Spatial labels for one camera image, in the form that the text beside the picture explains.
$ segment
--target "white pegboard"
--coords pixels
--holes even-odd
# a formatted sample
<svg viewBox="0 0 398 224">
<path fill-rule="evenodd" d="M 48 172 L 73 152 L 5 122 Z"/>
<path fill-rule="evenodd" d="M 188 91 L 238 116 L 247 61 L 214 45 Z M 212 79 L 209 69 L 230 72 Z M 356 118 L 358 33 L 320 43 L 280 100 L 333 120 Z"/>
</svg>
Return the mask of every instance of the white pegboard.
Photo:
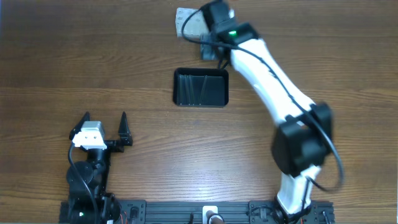
<svg viewBox="0 0 398 224">
<path fill-rule="evenodd" d="M 177 30 L 177 37 L 182 37 L 181 28 L 182 24 L 192 13 L 196 12 L 197 9 L 186 9 L 178 8 L 175 15 L 175 28 Z M 200 39 L 202 34 L 208 34 L 209 30 L 205 19 L 203 18 L 202 12 L 196 13 L 186 24 L 184 28 L 184 34 L 193 39 Z"/>
</svg>

